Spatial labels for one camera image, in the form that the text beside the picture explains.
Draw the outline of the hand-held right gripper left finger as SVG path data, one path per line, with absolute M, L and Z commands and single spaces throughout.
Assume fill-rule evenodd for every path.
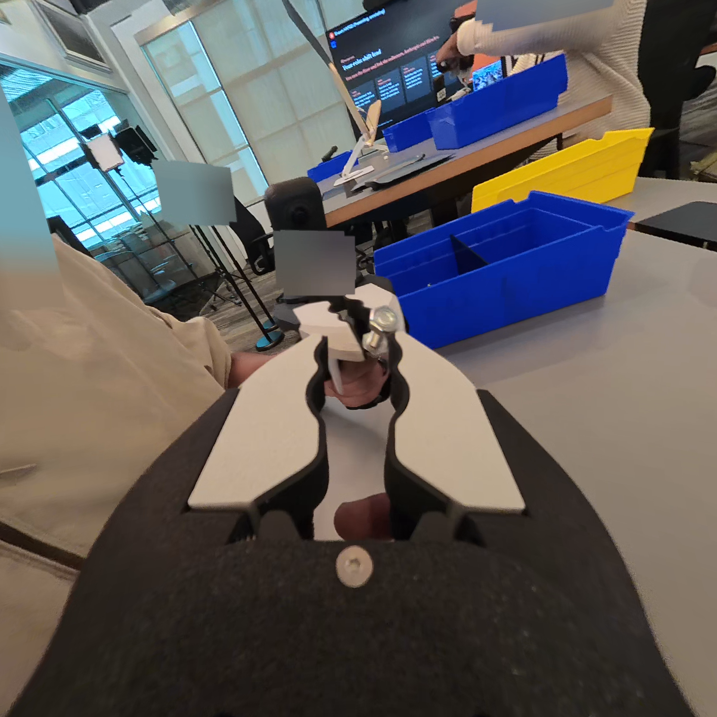
M 309 336 L 243 381 L 188 507 L 244 513 L 252 527 L 270 512 L 313 527 L 328 491 L 326 426 L 320 415 L 328 340 Z

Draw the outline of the black studio lamp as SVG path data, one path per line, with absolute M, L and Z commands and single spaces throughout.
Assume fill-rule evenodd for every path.
M 120 150 L 136 164 L 151 168 L 157 159 L 157 148 L 141 127 L 122 121 L 115 127 L 114 139 Z

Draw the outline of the white studio light panel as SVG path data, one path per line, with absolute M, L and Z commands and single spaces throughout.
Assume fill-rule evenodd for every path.
M 110 133 L 89 139 L 84 148 L 88 161 L 103 173 L 119 169 L 125 163 L 121 149 Z

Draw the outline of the silver bolt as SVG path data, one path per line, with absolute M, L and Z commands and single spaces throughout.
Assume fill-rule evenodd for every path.
M 389 305 L 382 305 L 368 309 L 366 331 L 363 339 L 368 340 L 369 336 L 381 338 L 405 330 L 405 322 L 400 309 L 394 309 Z

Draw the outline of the computer monitor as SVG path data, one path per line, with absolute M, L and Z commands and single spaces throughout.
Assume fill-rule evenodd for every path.
M 381 101 L 380 139 L 396 122 L 507 76 L 506 60 L 487 55 L 463 59 L 459 75 L 438 66 L 437 52 L 474 11 L 472 1 L 390 1 L 326 32 L 354 105 L 367 111 Z

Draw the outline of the small blue storage bin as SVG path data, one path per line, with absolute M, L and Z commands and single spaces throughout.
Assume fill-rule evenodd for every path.
M 436 108 L 432 108 L 420 112 L 382 130 L 388 151 L 391 154 L 396 154 L 432 140 L 432 129 L 429 120 L 435 110 Z
M 307 176 L 313 180 L 316 184 L 321 183 L 329 179 L 331 176 L 340 175 L 344 170 L 345 164 L 351 157 L 352 151 L 348 150 L 336 156 L 326 162 L 321 162 L 315 167 L 307 170 Z

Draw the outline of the yellow storage bin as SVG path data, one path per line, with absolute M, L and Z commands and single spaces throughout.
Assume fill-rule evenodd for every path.
M 508 200 L 524 201 L 531 192 L 604 204 L 632 193 L 653 128 L 609 131 L 478 184 L 471 212 Z

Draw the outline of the person's left hand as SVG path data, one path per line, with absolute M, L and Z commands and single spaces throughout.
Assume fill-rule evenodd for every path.
M 380 360 L 340 361 L 338 368 L 342 392 L 329 379 L 324 387 L 327 399 L 334 398 L 349 410 L 369 409 L 389 399 L 391 378 Z

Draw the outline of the brown wooden desk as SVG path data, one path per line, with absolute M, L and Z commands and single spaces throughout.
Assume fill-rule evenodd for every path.
M 352 196 L 340 192 L 324 201 L 328 228 L 345 229 L 366 221 L 402 220 L 437 209 L 440 222 L 455 210 L 442 206 L 485 181 L 511 171 L 553 140 L 612 112 L 612 96 L 570 100 L 486 139 L 450 152 L 442 164 L 379 190 Z

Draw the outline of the dark flat tablet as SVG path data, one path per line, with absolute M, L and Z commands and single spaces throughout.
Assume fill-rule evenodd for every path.
M 716 251 L 716 203 L 690 202 L 634 223 L 634 230 Z

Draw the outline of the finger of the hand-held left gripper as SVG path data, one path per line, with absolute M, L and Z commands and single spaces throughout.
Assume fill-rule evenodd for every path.
M 365 284 L 353 294 L 335 297 L 334 315 L 348 323 L 367 323 L 373 309 L 388 306 L 392 300 L 393 292 L 384 286 Z
M 361 340 L 369 314 L 363 302 L 340 303 L 337 310 L 329 302 L 308 303 L 300 306 L 300 337 L 327 338 L 329 359 L 360 362 L 365 358 Z

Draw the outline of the person's right hand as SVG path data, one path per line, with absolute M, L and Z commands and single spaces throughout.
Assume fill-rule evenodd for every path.
M 337 507 L 333 524 L 344 541 L 390 541 L 393 531 L 389 496 L 379 493 L 345 501 Z

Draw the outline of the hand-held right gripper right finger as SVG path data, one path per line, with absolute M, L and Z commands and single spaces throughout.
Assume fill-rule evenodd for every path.
M 389 339 L 390 402 L 384 488 L 397 530 L 437 515 L 458 530 L 473 514 L 521 516 L 525 499 L 479 390 L 408 334 Z

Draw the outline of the blue divided storage bin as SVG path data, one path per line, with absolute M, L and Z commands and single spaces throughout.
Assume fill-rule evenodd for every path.
M 436 350 L 605 295 L 633 216 L 531 192 L 376 249 L 374 268 Z

